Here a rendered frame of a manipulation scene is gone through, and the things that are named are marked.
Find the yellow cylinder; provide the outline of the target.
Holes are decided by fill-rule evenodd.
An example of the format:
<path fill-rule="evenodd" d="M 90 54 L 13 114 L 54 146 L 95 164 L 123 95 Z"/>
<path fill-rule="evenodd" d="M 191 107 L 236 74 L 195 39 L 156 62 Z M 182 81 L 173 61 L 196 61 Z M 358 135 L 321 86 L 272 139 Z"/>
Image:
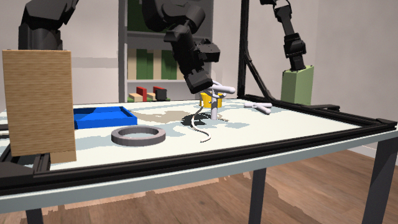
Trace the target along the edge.
<path fill-rule="evenodd" d="M 211 96 L 207 95 L 206 93 L 201 93 L 201 97 L 203 99 L 203 107 L 205 108 L 211 108 Z M 222 98 L 218 99 L 218 108 L 222 107 Z"/>

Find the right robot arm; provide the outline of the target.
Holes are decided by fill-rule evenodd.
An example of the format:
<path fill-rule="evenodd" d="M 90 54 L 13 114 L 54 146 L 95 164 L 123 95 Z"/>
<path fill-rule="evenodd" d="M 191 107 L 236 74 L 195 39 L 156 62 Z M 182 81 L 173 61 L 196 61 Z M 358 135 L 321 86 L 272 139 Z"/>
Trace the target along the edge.
<path fill-rule="evenodd" d="M 26 3 L 19 26 L 18 50 L 63 50 L 58 29 L 63 23 L 67 25 L 78 1 L 31 0 Z M 154 32 L 171 26 L 164 42 L 173 42 L 175 52 L 186 52 L 195 43 L 200 67 L 204 62 L 219 62 L 221 51 L 217 45 L 211 44 L 209 38 L 203 38 L 197 45 L 192 37 L 205 19 L 201 7 L 188 2 L 181 7 L 172 4 L 171 0 L 142 0 L 142 15 L 148 29 Z"/>

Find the blue square tray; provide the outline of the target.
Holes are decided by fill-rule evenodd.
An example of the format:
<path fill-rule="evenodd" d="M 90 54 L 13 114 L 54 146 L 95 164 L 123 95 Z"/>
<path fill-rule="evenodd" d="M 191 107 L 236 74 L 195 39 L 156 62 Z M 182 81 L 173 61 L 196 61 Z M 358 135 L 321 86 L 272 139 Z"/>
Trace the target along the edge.
<path fill-rule="evenodd" d="M 123 106 L 74 108 L 75 129 L 137 125 L 137 117 Z"/>

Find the grey post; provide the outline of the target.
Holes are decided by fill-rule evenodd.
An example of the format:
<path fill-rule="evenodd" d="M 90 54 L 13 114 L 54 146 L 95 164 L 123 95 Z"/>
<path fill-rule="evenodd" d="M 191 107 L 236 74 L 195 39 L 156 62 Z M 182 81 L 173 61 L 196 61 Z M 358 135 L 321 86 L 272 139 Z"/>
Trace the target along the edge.
<path fill-rule="evenodd" d="M 214 95 L 218 95 L 218 92 L 214 91 L 214 89 L 212 89 L 211 93 Z M 211 97 L 211 119 L 212 120 L 217 120 L 217 111 L 218 111 L 218 99 Z"/>

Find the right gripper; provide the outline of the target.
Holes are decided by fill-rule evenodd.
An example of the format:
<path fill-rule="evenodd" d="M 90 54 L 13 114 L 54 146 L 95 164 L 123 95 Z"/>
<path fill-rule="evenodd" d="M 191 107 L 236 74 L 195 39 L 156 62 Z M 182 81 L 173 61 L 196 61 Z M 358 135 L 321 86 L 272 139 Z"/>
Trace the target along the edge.
<path fill-rule="evenodd" d="M 194 46 L 186 52 L 178 53 L 172 50 L 175 61 L 179 62 L 180 71 L 185 75 L 183 77 L 186 80 L 191 94 L 196 94 L 213 86 L 213 80 L 209 73 L 199 66 L 197 52 L 198 49 L 195 43 Z"/>

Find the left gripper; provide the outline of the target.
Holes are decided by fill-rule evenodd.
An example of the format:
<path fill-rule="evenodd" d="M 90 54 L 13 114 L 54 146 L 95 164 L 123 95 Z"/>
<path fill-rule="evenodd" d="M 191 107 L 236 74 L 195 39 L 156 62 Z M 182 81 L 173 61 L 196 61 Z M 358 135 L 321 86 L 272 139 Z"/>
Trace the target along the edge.
<path fill-rule="evenodd" d="M 271 4 L 271 5 L 277 5 L 275 0 L 260 0 L 261 5 L 265 4 Z"/>

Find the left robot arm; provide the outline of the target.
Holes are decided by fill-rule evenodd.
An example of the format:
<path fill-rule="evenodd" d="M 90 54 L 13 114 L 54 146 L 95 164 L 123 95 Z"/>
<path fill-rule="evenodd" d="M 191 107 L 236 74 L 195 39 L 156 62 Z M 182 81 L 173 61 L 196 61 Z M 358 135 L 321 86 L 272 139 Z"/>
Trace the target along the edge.
<path fill-rule="evenodd" d="M 275 5 L 273 5 L 273 9 L 275 8 L 274 9 L 275 18 L 277 18 L 278 22 L 282 23 L 284 31 L 287 35 L 284 36 L 284 44 L 285 44 L 284 50 L 286 53 L 286 58 L 289 58 L 290 60 L 291 72 L 294 72 L 297 70 L 306 69 L 302 55 L 307 53 L 307 51 L 305 47 L 305 42 L 301 40 L 299 33 L 294 32 L 292 23 L 289 20 L 289 18 L 290 19 L 292 18 L 291 5 L 288 0 L 286 1 L 288 2 L 289 5 L 278 8 L 275 8 Z"/>

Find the grey cylindrical rod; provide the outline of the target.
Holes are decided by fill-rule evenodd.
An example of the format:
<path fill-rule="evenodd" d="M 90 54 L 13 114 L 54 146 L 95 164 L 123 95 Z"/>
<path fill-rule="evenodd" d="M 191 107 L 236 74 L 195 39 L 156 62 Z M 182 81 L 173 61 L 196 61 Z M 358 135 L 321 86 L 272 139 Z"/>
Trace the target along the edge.
<path fill-rule="evenodd" d="M 235 93 L 235 89 L 233 87 L 220 86 L 220 85 L 213 85 L 213 86 L 207 88 L 206 90 L 211 91 L 212 89 L 214 89 L 214 91 L 220 92 L 220 93 L 228 93 L 228 94 L 234 94 Z"/>

